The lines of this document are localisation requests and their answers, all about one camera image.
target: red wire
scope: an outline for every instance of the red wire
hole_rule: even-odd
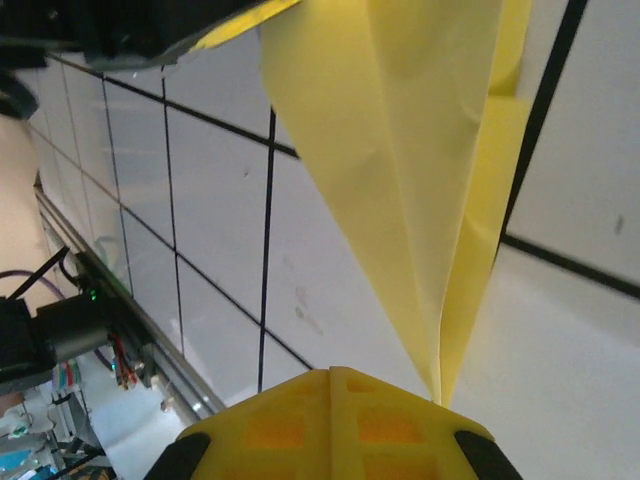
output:
[[[64,362],[64,364],[64,370],[67,372],[67,383],[71,387],[73,386],[73,372],[71,371],[71,365],[69,365],[69,362]]]
[[[119,352],[119,350],[117,348],[115,349],[115,354],[116,354],[116,374],[120,375],[120,380],[122,382],[122,388],[124,388],[125,390],[128,390],[129,386],[127,385],[127,377],[124,374],[124,366],[122,364],[122,357],[120,356],[120,352]]]
[[[125,359],[125,353],[124,353],[124,347],[122,346],[122,341],[120,340],[120,337],[118,335],[116,335],[115,333],[113,334],[113,338],[116,342],[116,347],[117,350],[119,351],[119,356],[121,359],[121,364],[122,364],[122,378],[123,381],[126,382],[126,378],[129,378],[129,381],[133,384],[136,384],[138,382],[138,379],[136,378],[135,373],[133,373],[133,370],[129,367],[129,365],[126,362]]]

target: black grid line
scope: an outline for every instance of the black grid line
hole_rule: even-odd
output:
[[[271,204],[273,199],[273,160],[276,138],[276,114],[269,113],[269,150],[267,153],[267,189],[264,202],[264,250],[262,253],[262,295],[260,298],[260,346],[258,348],[258,393],[264,382],[264,340],[267,326],[267,293],[269,283],[269,240],[271,237]]]
[[[271,162],[271,166],[268,166],[268,177],[269,175],[271,175],[271,180],[267,180],[268,184],[272,182],[272,175],[273,175],[273,162],[275,161],[275,151],[279,151],[282,152],[284,154],[286,154],[287,156],[293,158],[293,159],[298,159],[297,153],[295,151],[295,149],[288,147],[286,145],[282,145],[280,143],[277,143],[275,141],[275,113],[271,112],[271,122],[272,124],[270,124],[270,132],[269,132],[269,137],[268,139],[265,139],[264,137],[257,135],[253,132],[250,132],[248,130],[245,130],[243,128],[237,127],[235,125],[229,124],[228,122],[225,122],[223,120],[220,120],[218,118],[213,118],[209,115],[200,113],[196,110],[193,110],[191,108],[188,108],[184,105],[179,105],[175,102],[172,102],[170,100],[167,100],[166,98],[166,83],[165,80],[162,79],[162,87],[163,87],[163,95],[162,97],[159,97],[156,94],[147,92],[145,90],[142,90],[140,88],[137,88],[135,86],[126,84],[124,82],[121,82],[120,80],[117,79],[113,79],[110,78],[108,76],[105,76],[103,74],[100,74],[98,72],[95,71],[91,71],[85,67],[76,65],[72,62],[69,62],[65,59],[59,58],[55,55],[51,55],[50,58],[52,58],[53,60],[56,60],[58,62],[60,62],[62,65],[66,65],[70,68],[75,68],[77,70],[80,70],[82,72],[84,72],[85,74],[91,75],[93,77],[99,78],[102,81],[102,89],[103,89],[103,96],[104,96],[104,100],[105,100],[105,105],[106,105],[106,115],[107,115],[107,124],[109,126],[109,141],[111,144],[111,156],[112,156],[112,166],[113,166],[113,171],[114,171],[114,177],[115,177],[115,181],[116,181],[116,191],[117,191],[117,198],[114,198],[112,193],[109,192],[107,189],[105,189],[95,178],[93,178],[89,173],[85,172],[82,168],[82,166],[79,166],[80,171],[86,175],[94,184],[96,184],[101,191],[103,191],[105,194],[107,194],[110,198],[112,198],[114,201],[117,202],[117,204],[119,205],[119,211],[120,211],[120,220],[121,220],[121,225],[122,225],[122,229],[123,229],[123,239],[124,239],[124,243],[125,243],[125,254],[126,254],[126,258],[127,258],[127,269],[128,269],[128,275],[129,275],[129,282],[131,284],[131,288],[132,288],[132,296],[134,296],[133,294],[133,280],[132,280],[132,274],[131,274],[131,261],[130,261],[130,254],[128,251],[128,243],[127,243],[127,239],[126,239],[126,229],[124,227],[124,212],[128,213],[129,215],[131,215],[132,218],[134,218],[139,224],[141,224],[143,227],[145,227],[146,230],[148,230],[155,238],[157,238],[158,240],[160,240],[160,242],[162,244],[164,244],[167,248],[169,248],[170,250],[172,250],[174,252],[175,255],[175,262],[176,262],[176,277],[178,277],[178,258],[183,260],[187,265],[189,265],[191,268],[193,268],[193,270],[195,272],[197,272],[207,283],[209,283],[210,286],[212,286],[218,293],[220,293],[227,301],[229,301],[232,305],[234,305],[236,308],[238,308],[244,315],[245,317],[247,317],[249,320],[251,320],[254,324],[256,324],[258,327],[260,327],[261,330],[261,334],[260,334],[260,339],[261,339],[261,347],[260,347],[260,351],[259,351],[259,358],[262,359],[260,361],[263,362],[264,359],[264,345],[265,345],[265,337],[266,335],[268,335],[273,341],[275,341],[280,347],[282,347],[286,352],[288,352],[292,357],[294,357],[298,362],[300,362],[302,365],[304,365],[306,368],[308,369],[312,369],[313,366],[307,361],[305,360],[299,353],[297,353],[293,348],[291,348],[289,345],[287,345],[282,339],[280,339],[277,335],[275,335],[272,331],[270,331],[268,328],[266,328],[266,306],[262,308],[263,312],[261,314],[261,318],[258,320],[257,318],[255,318],[249,311],[247,311],[241,304],[240,302],[238,302],[235,298],[233,298],[228,292],[226,292],[225,290],[223,290],[222,288],[220,288],[219,285],[217,285],[214,281],[211,280],[211,278],[209,278],[206,274],[204,274],[204,272],[202,272],[198,267],[196,267],[188,258],[186,258],[184,255],[182,255],[178,250],[177,250],[177,246],[176,246],[176,232],[175,232],[175,212],[174,212],[174,207],[173,207],[173,179],[172,179],[172,175],[171,175],[171,157],[170,157],[170,138],[169,138],[169,132],[168,132],[168,120],[167,120],[167,108],[173,108],[175,110],[178,110],[182,113],[185,113],[191,117],[194,118],[198,118],[199,120],[208,123],[208,124],[212,124],[214,126],[217,126],[223,130],[229,131],[233,134],[242,136],[246,139],[252,140],[256,143],[265,145],[269,148],[270,151],[270,162]],[[137,95],[141,95],[149,100],[158,102],[163,104],[164,106],[164,112],[165,112],[165,136],[166,136],[166,148],[167,148],[167,161],[168,161],[168,165],[169,165],[169,182],[170,182],[170,197],[171,197],[171,210],[172,210],[172,231],[173,231],[173,243],[174,245],[170,245],[161,235],[159,235],[153,228],[151,228],[150,225],[148,225],[142,218],[140,218],[140,216],[138,216],[137,214],[135,214],[129,207],[127,207],[121,199],[121,193],[120,193],[120,184],[119,184],[119,176],[118,176],[118,171],[117,171],[117,164],[115,162],[115,157],[114,157],[114,149],[113,149],[113,136],[112,136],[112,128],[111,128],[111,118],[110,118],[110,113],[109,113],[109,104],[108,104],[108,97],[107,97],[107,92],[106,92],[106,83],[115,85],[117,87],[123,88],[125,90],[128,90],[132,93],[135,93]],[[270,205],[270,200],[266,200],[266,205]],[[270,218],[270,206],[267,207],[265,205],[265,223],[267,222],[267,218]],[[266,239],[266,245],[265,245],[265,256],[263,258],[268,258],[268,240]],[[263,266],[263,277],[265,275],[268,276],[268,266]],[[263,279],[263,284],[266,286],[266,280]],[[178,298],[179,298],[179,302],[181,302],[181,295],[180,295],[180,286],[178,285]],[[266,305],[266,293],[263,293],[263,297],[264,297],[264,304]],[[180,312],[180,328],[181,328],[181,337],[182,337],[182,342],[184,343],[184,332],[183,332],[183,321],[182,321],[182,308],[181,305],[178,306],[179,308],[179,312]],[[262,377],[263,377],[263,367],[259,367],[259,383],[262,382]]]
[[[122,202],[120,201],[120,181],[118,180],[118,168],[116,167],[116,154],[113,148],[113,134],[111,132],[111,115],[109,113],[109,101],[107,99],[107,88],[104,84],[104,77],[100,75],[100,84],[102,85],[102,98],[104,99],[104,111],[107,115],[107,130],[109,131],[109,146],[111,147],[111,165],[113,167],[113,178],[116,183],[116,194],[118,198],[115,199],[118,202],[118,211],[120,213],[120,225],[122,226],[122,241],[124,242],[124,255],[127,259],[127,274],[129,276],[129,288],[131,288],[131,296],[136,297],[135,289],[133,288],[133,275],[131,274],[131,256],[129,255],[129,243],[127,242],[127,231],[124,228],[124,213],[122,212]]]
[[[545,263],[554,265],[610,290],[640,300],[640,285],[591,267],[576,259],[551,251],[533,242],[505,234],[502,243]]]
[[[551,106],[558,83],[560,82],[560,77],[562,76],[565,63],[569,57],[569,52],[576,33],[578,32],[578,27],[580,26],[587,3],[588,0],[569,0],[567,8],[564,11],[560,28],[558,29],[553,47],[551,48],[551,53],[544,69],[540,86],[538,87],[538,93],[533,101],[531,113],[529,114],[527,126],[525,127],[522,147],[520,148],[511,192],[509,193],[509,200],[507,201],[507,209],[502,222],[501,232],[503,235],[507,231],[507,225],[511,219],[518,194],[520,193],[524,177],[529,169],[529,164],[531,163],[536,144],[540,138],[549,107]]]
[[[56,147],[49,139],[47,139],[46,137],[44,137],[42,134],[40,134],[37,130],[33,129],[34,132],[36,132],[38,135],[40,135],[49,145],[51,145],[57,152],[59,152],[62,157],[68,161],[71,165],[73,165],[77,170],[79,170],[83,175],[86,175],[87,178],[89,178],[102,192],[104,192],[107,196],[109,196],[109,198],[111,198],[114,202],[118,203],[118,205],[120,206],[120,213],[122,215],[123,212],[126,212],[127,214],[129,214],[133,219],[135,219],[140,225],[142,225],[147,231],[149,231],[149,233],[151,233],[151,235],[153,235],[157,240],[159,240],[165,247],[167,247],[169,250],[173,251],[177,257],[182,260],[184,263],[186,263],[189,267],[191,267],[200,277],[202,277],[211,287],[213,287],[214,290],[216,290],[220,295],[222,295],[229,303],[231,303],[234,307],[236,307],[241,313],[244,314],[245,317],[247,317],[249,320],[251,320],[256,326],[261,327],[261,323],[260,320],[258,320],[251,312],[249,312],[246,308],[244,308],[242,306],[242,304],[237,301],[235,298],[233,298],[233,296],[231,296],[231,294],[229,294],[226,290],[224,290],[223,288],[221,288],[216,282],[214,282],[206,273],[204,273],[200,268],[198,268],[191,260],[189,260],[187,257],[185,257],[182,253],[180,253],[176,248],[174,248],[169,242],[167,242],[162,235],[160,235],[158,232],[156,232],[147,222],[145,222],[142,218],[140,218],[139,215],[137,215],[135,212],[133,212],[129,207],[127,207],[125,204],[123,204],[122,202],[119,201],[118,198],[114,197],[113,194],[106,189],[104,186],[102,186],[100,184],[100,182],[98,182],[90,173],[86,172],[85,170],[83,170],[81,167],[79,167],[78,165],[76,165],[73,160],[71,160],[70,158],[68,158],[64,153],[62,153],[58,147]],[[123,226],[123,230],[126,230],[124,228],[124,219],[121,221],[122,226]],[[126,249],[126,237],[124,237],[124,242],[125,242],[125,249]],[[127,254],[127,266],[129,266],[129,257]],[[306,368],[312,370],[315,367],[313,367],[311,365],[311,363],[309,363],[302,355],[300,355],[297,351],[295,351],[293,348],[291,348],[284,340],[282,340],[278,335],[276,335],[274,332],[272,332],[271,330],[269,330],[269,328],[267,328],[265,326],[264,328],[265,334],[268,335],[274,342],[276,342],[278,345],[280,345],[285,351],[287,351],[292,357],[294,357],[298,362],[300,362],[303,366],[305,366]]]
[[[156,95],[154,93],[147,92],[146,90],[143,90],[141,88],[135,87],[133,85],[129,85],[129,84],[127,84],[125,82],[122,82],[122,81],[120,81],[118,79],[111,78],[111,77],[109,77],[107,75],[101,75],[98,72],[92,71],[92,70],[90,70],[90,69],[88,69],[86,67],[82,67],[80,65],[76,65],[73,62],[70,62],[68,60],[65,60],[64,58],[58,57],[57,55],[49,54],[49,58],[51,58],[52,60],[58,61],[58,62],[62,63],[63,65],[67,65],[67,66],[69,66],[71,68],[75,68],[77,70],[85,72],[85,73],[87,73],[89,75],[92,75],[94,77],[101,78],[103,81],[105,81],[107,83],[110,83],[112,85],[116,85],[116,86],[118,86],[120,88],[124,88],[125,90],[128,90],[130,92],[136,93],[138,95],[141,95],[141,96],[143,96],[143,97],[145,97],[145,98],[147,98],[149,100],[153,100],[155,102],[162,103],[165,106],[169,106],[169,107],[171,107],[171,108],[173,108],[175,110],[178,110],[179,112],[182,112],[182,113],[185,113],[185,114],[190,115],[192,117],[195,117],[198,120],[202,120],[205,123],[208,123],[210,125],[214,125],[214,126],[216,126],[218,128],[226,130],[228,132],[235,133],[236,135],[239,135],[239,136],[241,136],[243,138],[246,138],[248,140],[251,140],[253,142],[259,143],[259,144],[267,146],[267,147],[269,147],[270,145],[273,145],[273,148],[275,150],[280,151],[282,153],[285,153],[286,155],[288,155],[292,159],[299,160],[298,154],[297,154],[297,152],[296,152],[296,150],[294,148],[291,148],[291,147],[289,147],[287,145],[283,145],[283,144],[275,142],[275,141],[270,141],[268,138],[264,138],[263,136],[261,136],[261,135],[259,135],[257,133],[251,132],[251,131],[249,131],[249,130],[247,130],[245,128],[239,127],[237,125],[233,125],[233,124],[231,124],[229,122],[226,122],[226,121],[224,121],[224,120],[222,120],[220,118],[213,117],[211,115],[199,112],[199,111],[194,110],[194,109],[192,109],[190,107],[187,107],[185,105],[181,105],[179,103],[176,103],[176,102],[173,102],[171,100],[168,100],[166,98],[166,90],[164,89],[165,87],[163,87],[163,95],[162,95],[162,97],[160,97],[160,96],[158,96],[158,95]]]
[[[166,100],[167,98],[167,86],[165,83],[164,75],[162,77],[162,98]],[[171,143],[169,140],[169,118],[167,115],[167,104],[163,105],[163,114],[164,114],[164,137],[167,148],[167,173],[169,175],[169,202],[171,206],[171,231],[173,234],[173,261],[174,267],[176,269],[176,290],[178,294],[178,322],[180,323],[180,346],[182,348],[182,356],[184,356],[184,324],[182,319],[182,295],[180,293],[180,273],[178,270],[178,240],[176,235],[176,213],[175,206],[173,200],[173,174],[171,171]]]
[[[40,85],[40,74],[38,73],[38,71],[36,70],[36,81],[38,82],[38,94],[42,91],[42,86]],[[42,134],[40,132],[38,132],[35,128],[31,127],[35,132],[40,133],[40,136],[46,140],[46,142],[50,145],[53,145],[53,142],[51,141],[51,128],[49,128],[49,119],[47,118],[47,112],[43,107],[42,108],[42,118],[44,118],[44,123],[45,126],[47,127],[47,134]],[[51,152],[53,155],[53,163],[54,166],[56,167],[56,174],[58,176],[58,185],[60,185],[60,189],[62,189],[62,175],[60,175],[60,167],[58,166],[58,160],[56,159],[56,154],[55,152]],[[62,196],[62,201],[64,202],[64,193],[61,191],[60,195]]]

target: yellow paper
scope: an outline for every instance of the yellow paper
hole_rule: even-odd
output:
[[[531,0],[504,0],[489,95],[515,95],[530,13]]]
[[[489,281],[529,103],[489,97],[464,211],[440,332],[442,403],[448,405]]]
[[[300,0],[264,0],[262,3],[249,8],[221,25],[218,25],[204,37],[198,40],[191,50],[214,48],[218,45],[242,35],[247,30],[269,20],[280,12],[290,8]]]
[[[274,108],[437,402],[453,385],[441,320],[500,13],[499,0],[303,0],[262,28]]]

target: white tile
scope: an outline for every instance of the white tile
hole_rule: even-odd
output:
[[[262,389],[280,385],[308,372],[308,369],[269,335],[264,339],[264,371]]]
[[[255,30],[214,49],[184,55],[165,68],[167,99],[269,136],[270,107],[262,88]]]
[[[106,84],[120,200],[173,244],[164,107]]]
[[[293,148],[293,141],[289,137],[289,132],[287,132],[284,122],[278,116],[276,116],[276,142]]]
[[[640,3],[589,2],[509,232],[640,282]]]
[[[87,199],[84,192],[82,173],[71,160],[64,158],[59,152],[55,152],[58,172],[60,173],[60,185],[64,198],[64,207],[61,209],[65,218],[73,225],[82,238],[91,244],[93,235]]]
[[[102,80],[72,67],[63,68],[82,168],[117,196]]]
[[[527,25],[527,36],[520,64],[518,96],[533,100],[549,60],[568,0],[535,0]]]
[[[16,72],[16,76],[25,86],[34,94],[38,100],[38,109],[29,119],[29,124],[40,132],[45,137],[49,136],[49,127],[47,126],[47,119],[44,115],[44,109],[42,108],[42,100],[40,99],[40,86],[38,84],[38,71],[33,70],[20,70]]]
[[[160,67],[139,71],[108,72],[107,76],[162,97],[162,72]]]
[[[257,393],[260,329],[182,260],[185,358],[227,406]]]
[[[260,313],[267,148],[168,110],[178,250]]]
[[[638,301],[502,247],[453,409],[523,478],[636,478],[638,318]]]
[[[124,288],[131,293],[118,202],[86,177],[85,188],[94,235],[91,248]]]
[[[277,155],[267,327],[318,368],[344,365],[426,395],[304,165]]]
[[[51,141],[77,164],[78,152],[62,65],[49,61],[49,66],[38,72],[38,82],[40,102],[49,124]]]
[[[38,133],[32,132],[31,139],[38,154],[38,171],[42,189],[49,200],[59,209],[64,208],[64,197],[62,195],[62,184],[53,147]]]
[[[174,254],[127,212],[123,212],[123,218],[133,298],[182,351]]]

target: yellow plastic part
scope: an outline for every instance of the yellow plastic part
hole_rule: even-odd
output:
[[[315,370],[185,430],[192,480],[475,480],[454,433],[477,423],[355,370]]]

